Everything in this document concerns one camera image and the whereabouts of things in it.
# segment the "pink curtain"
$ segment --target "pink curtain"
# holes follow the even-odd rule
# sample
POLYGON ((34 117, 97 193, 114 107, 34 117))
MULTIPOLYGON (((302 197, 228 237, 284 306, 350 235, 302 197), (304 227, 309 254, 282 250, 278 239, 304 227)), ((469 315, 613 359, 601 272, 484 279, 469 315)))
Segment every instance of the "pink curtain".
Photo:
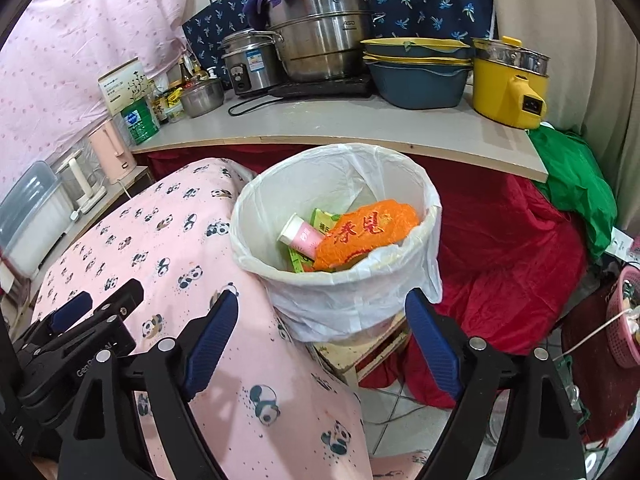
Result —
POLYGON ((165 72, 186 45, 186 0, 33 0, 0 52, 0 200, 107 117, 97 79, 138 57, 165 72))

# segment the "orange plastic wrapper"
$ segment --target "orange plastic wrapper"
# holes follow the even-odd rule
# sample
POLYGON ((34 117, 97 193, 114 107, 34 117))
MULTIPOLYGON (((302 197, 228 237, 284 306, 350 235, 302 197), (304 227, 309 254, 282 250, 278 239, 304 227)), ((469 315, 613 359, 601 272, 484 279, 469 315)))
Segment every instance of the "orange plastic wrapper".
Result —
POLYGON ((318 245, 314 269, 335 269, 377 247, 399 242, 419 223, 413 207, 395 200, 346 213, 318 245))

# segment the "yellow electric pot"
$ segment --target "yellow electric pot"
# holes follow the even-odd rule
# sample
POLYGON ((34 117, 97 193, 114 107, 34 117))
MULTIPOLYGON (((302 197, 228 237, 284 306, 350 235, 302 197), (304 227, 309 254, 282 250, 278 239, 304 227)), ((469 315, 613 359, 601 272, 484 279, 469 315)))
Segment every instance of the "yellow electric pot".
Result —
POLYGON ((473 42, 476 112, 513 128, 539 127, 546 114, 549 58, 507 36, 473 42))

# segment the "plastic bag liner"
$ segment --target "plastic bag liner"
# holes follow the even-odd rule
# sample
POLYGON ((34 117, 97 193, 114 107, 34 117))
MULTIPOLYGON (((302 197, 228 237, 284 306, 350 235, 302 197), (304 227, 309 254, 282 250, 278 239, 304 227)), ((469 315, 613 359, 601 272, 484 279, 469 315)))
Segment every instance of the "plastic bag liner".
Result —
POLYGON ((395 316, 416 286, 431 303, 442 300, 441 212, 434 185, 409 157, 369 144, 331 144, 282 161, 242 190, 231 246, 238 265, 262 278, 295 339, 340 341, 395 316), (410 204, 420 218, 399 244, 371 251, 349 270, 287 270, 287 248, 277 238, 293 213, 308 221, 316 207, 341 214, 389 198, 410 204))

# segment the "green container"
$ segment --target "green container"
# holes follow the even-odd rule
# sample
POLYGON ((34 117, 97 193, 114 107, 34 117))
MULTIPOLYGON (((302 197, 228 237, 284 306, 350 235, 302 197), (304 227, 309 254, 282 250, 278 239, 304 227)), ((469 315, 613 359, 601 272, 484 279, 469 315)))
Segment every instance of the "green container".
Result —
POLYGON ((127 106, 120 114, 136 144, 150 139, 160 129, 158 118, 144 97, 127 106))

